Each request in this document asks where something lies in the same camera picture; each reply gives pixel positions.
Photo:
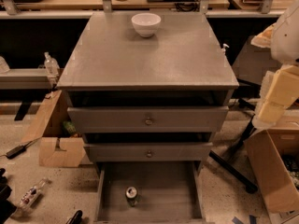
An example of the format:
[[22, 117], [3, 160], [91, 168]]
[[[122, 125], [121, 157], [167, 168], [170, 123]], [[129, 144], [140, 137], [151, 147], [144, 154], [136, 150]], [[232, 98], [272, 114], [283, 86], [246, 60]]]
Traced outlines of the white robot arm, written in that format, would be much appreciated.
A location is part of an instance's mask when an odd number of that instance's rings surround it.
[[272, 58], [282, 64], [275, 73], [267, 71], [263, 77], [252, 120], [256, 129], [266, 130], [299, 98], [299, 0], [276, 23], [256, 35], [251, 44], [270, 48]]

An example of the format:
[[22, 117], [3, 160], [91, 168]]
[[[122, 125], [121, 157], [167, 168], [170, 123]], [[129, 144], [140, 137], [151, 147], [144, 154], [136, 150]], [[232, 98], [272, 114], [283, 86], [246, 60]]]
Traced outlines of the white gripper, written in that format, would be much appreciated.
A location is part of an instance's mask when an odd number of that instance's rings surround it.
[[283, 65], [276, 73], [268, 93], [271, 103], [259, 102], [255, 108], [253, 126], [268, 129], [274, 126], [285, 112], [299, 98], [299, 67]]

